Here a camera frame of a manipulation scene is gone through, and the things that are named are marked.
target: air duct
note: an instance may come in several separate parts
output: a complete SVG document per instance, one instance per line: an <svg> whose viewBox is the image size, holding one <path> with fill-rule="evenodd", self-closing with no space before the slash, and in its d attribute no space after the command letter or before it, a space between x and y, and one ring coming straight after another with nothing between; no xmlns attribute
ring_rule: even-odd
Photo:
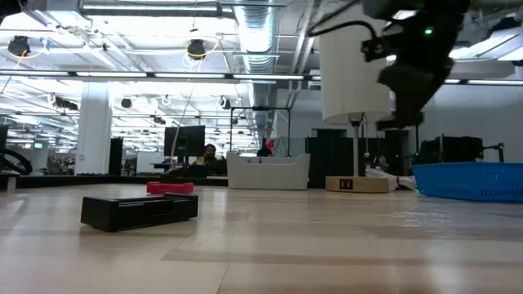
<svg viewBox="0 0 523 294"><path fill-rule="evenodd" d="M275 36L275 10L272 7L234 7L238 20L238 37L243 51L267 53L272 50ZM244 56L245 70L250 74L274 73L274 58L267 56ZM269 84L254 83L252 106L271 105L275 101L274 89ZM266 129L267 114L254 113L258 129Z"/></svg>

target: white cylinder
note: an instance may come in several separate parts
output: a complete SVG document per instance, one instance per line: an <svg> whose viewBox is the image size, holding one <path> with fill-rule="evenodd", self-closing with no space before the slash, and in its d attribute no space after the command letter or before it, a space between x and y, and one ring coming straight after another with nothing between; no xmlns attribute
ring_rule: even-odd
<svg viewBox="0 0 523 294"><path fill-rule="evenodd" d="M339 19L367 21L378 34L385 25L365 16L360 5ZM361 42L370 38L369 30L362 26L338 29L320 37L324 122L349 124L352 114L365 114L364 123L372 123L391 114L389 89L376 82L387 66L386 60L367 63L360 52Z"/></svg>

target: red item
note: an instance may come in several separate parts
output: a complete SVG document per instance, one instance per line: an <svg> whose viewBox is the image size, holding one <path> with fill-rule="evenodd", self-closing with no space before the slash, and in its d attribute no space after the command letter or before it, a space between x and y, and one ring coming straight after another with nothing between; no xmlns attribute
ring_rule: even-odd
<svg viewBox="0 0 523 294"><path fill-rule="evenodd" d="M268 140L266 143L265 143L265 147L267 147L268 149L272 150L275 148L275 140L274 139L270 139Z"/></svg>
<svg viewBox="0 0 523 294"><path fill-rule="evenodd" d="M165 194L165 193L179 193L179 194L192 194L193 183L185 184L163 184L160 182L149 182L147 183L148 194Z"/></svg>

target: blue plastic crate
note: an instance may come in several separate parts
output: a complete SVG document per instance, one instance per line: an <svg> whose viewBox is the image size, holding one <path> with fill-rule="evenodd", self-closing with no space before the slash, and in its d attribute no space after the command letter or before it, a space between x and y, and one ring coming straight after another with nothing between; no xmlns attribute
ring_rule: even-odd
<svg viewBox="0 0 523 294"><path fill-rule="evenodd" d="M413 166L420 194L472 201L523 202L523 163Z"/></svg>

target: pillar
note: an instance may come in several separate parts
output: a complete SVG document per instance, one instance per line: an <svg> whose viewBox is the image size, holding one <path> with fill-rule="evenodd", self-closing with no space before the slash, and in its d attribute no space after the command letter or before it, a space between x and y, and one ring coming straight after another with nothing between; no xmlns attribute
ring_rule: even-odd
<svg viewBox="0 0 523 294"><path fill-rule="evenodd" d="M107 82L83 84L75 175L109 172L113 101Z"/></svg>

